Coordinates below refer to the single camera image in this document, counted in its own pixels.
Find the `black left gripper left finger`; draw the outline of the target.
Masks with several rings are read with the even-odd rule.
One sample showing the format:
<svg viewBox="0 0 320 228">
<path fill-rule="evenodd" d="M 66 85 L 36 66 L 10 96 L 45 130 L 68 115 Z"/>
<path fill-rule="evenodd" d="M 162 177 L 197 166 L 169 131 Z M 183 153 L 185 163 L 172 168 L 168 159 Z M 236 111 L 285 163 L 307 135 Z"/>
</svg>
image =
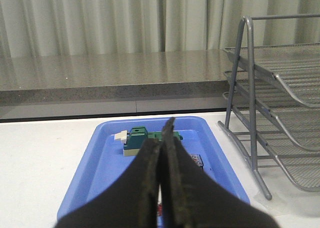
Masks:
<svg viewBox="0 0 320 228">
<path fill-rule="evenodd" d="M 63 216 L 56 227 L 156 227 L 160 152 L 159 141 L 146 140 L 110 187 Z"/>
</svg>

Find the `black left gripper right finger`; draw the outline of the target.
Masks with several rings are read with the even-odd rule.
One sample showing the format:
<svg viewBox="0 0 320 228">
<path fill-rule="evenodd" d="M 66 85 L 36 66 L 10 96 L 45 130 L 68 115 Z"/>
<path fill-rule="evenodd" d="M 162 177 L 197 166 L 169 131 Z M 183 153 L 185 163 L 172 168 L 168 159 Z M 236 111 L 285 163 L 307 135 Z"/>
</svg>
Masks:
<svg viewBox="0 0 320 228">
<path fill-rule="evenodd" d="M 213 181 L 174 137 L 175 119 L 162 129 L 159 182 L 166 227 L 278 227 L 268 214 Z"/>
</svg>

